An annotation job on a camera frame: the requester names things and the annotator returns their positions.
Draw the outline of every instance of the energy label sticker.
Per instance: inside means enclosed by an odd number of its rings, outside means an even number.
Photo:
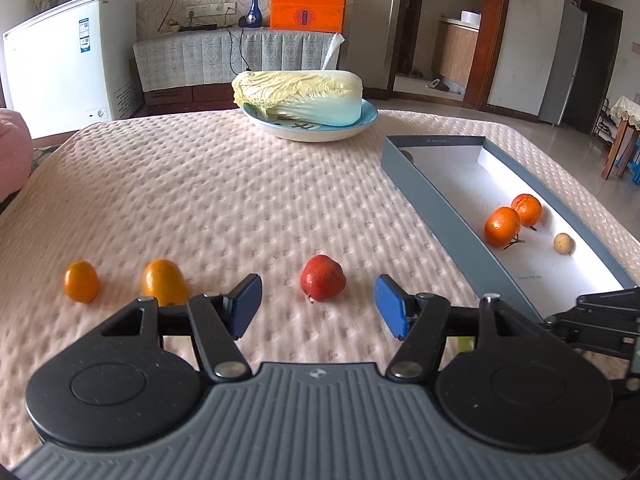
[[[80,20],[80,52],[91,50],[91,39],[89,36],[89,18]]]

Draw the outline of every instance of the pink fabric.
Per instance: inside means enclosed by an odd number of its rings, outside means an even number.
[[[0,202],[27,182],[33,141],[18,112],[0,108]]]

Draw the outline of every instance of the floor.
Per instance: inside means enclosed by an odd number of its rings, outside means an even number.
[[[640,186],[633,183],[632,175],[628,171],[623,178],[611,176],[608,180],[603,180],[600,177],[607,152],[597,140],[571,128],[557,128],[545,123],[534,124],[477,110],[401,100],[374,103],[382,109],[493,121],[514,128],[565,168],[636,239],[640,240]]]
[[[400,74],[396,75],[394,91],[403,92],[405,94],[430,95],[432,97],[444,97],[446,99],[462,101],[462,95],[460,94],[435,90],[433,88],[429,88],[427,86],[427,81],[424,79],[414,79]]]

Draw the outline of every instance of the wooden cabinet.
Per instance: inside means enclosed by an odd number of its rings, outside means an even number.
[[[449,22],[440,22],[431,63],[433,73],[466,88],[477,40],[477,30]]]

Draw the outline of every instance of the cabbage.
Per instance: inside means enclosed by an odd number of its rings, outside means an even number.
[[[362,80],[343,70],[242,72],[231,83],[234,102],[250,104],[265,121],[281,116],[329,126],[360,118]]]

